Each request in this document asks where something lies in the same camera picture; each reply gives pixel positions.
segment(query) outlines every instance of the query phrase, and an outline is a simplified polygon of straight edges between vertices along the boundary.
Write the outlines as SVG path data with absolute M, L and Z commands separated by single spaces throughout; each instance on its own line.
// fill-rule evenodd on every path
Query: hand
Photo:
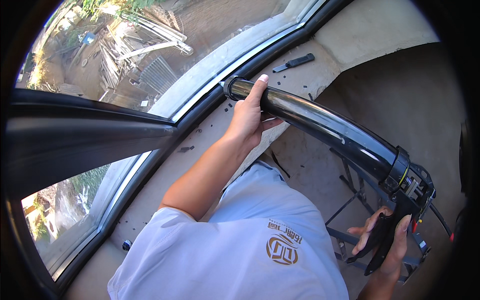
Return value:
M 380 213 L 383 213 L 386 216 L 390 216 L 393 211 L 386 206 L 382 206 L 379 210 L 377 210 L 371 217 L 369 217 L 365 221 L 364 227 L 351 227 L 347 231 L 351 234 L 358 234 L 360 235 L 360 240 L 357 245 L 353 248 L 352 254 L 356 255 L 360 250 L 365 248 L 367 244 L 368 237 L 370 233 L 375 227 L 375 223 L 377 222 L 378 216 Z M 410 223 L 412 215 L 407 215 L 403 217 L 400 222 L 397 224 L 395 228 L 395 237 L 392 243 L 392 247 L 390 247 L 390 251 L 388 252 L 387 256 L 385 257 L 384 262 L 377 270 L 384 275 L 391 275 L 396 276 L 395 281 L 398 280 L 400 276 L 400 267 L 402 265 L 402 259 L 407 252 L 407 229 Z
M 260 110 L 260 98 L 267 88 L 267 83 L 268 75 L 263 74 L 255 82 L 247 98 L 236 103 L 232 121 L 225 133 L 226 137 L 240 139 L 249 151 L 258 146 L 263 131 L 282 122 L 277 118 L 267 120 L 273 116 Z

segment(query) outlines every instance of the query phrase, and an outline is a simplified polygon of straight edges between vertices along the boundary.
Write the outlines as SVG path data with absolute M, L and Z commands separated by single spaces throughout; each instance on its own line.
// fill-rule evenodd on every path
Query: gold logo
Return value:
M 283 234 L 274 234 L 267 242 L 267 254 L 279 264 L 294 264 L 298 260 L 298 247 Z

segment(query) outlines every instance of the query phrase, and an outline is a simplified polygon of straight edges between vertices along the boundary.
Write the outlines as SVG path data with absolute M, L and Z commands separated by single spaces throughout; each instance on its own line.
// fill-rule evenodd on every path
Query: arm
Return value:
M 264 121 L 272 118 L 260 110 L 260 98 L 267 83 L 268 76 L 260 76 L 248 97 L 236 103 L 225 135 L 170 186 L 158 209 L 173 207 L 196 220 L 203 217 L 248 153 L 260 143 L 262 132 L 282 122 Z
M 380 213 L 389 216 L 393 212 L 388 207 L 383 206 L 367 219 L 364 227 L 352 227 L 348 229 L 349 233 L 361 235 L 358 244 L 352 250 L 353 255 L 357 254 L 367 244 L 370 232 L 375 226 Z M 393 289 L 400 277 L 402 259 L 407 252 L 407 229 L 410 220 L 411 215 L 408 215 L 403 217 L 397 224 L 392 247 L 380 268 L 370 275 L 370 279 L 358 296 L 359 300 L 390 299 L 392 297 Z

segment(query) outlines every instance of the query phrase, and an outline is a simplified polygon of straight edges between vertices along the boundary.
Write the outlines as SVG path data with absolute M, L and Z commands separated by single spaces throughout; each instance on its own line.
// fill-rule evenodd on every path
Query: fingernail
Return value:
M 260 77 L 258 77 L 258 80 L 261 80 L 261 81 L 263 81 L 267 84 L 268 83 L 268 75 L 267 74 L 262 74 Z
M 403 231 L 407 231 L 408 225 L 410 224 L 410 220 L 412 219 L 412 215 L 408 215 L 408 217 L 405 219 L 404 223 L 402 224 L 402 229 Z

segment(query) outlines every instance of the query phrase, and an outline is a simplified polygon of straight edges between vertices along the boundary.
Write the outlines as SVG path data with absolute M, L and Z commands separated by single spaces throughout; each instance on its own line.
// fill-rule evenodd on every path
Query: black rubber scrap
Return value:
M 188 150 L 190 150 L 190 147 L 182 147 L 182 148 L 180 148 L 180 150 L 179 150 L 178 152 L 180 152 L 180 153 L 185 153 L 185 152 L 187 152 Z

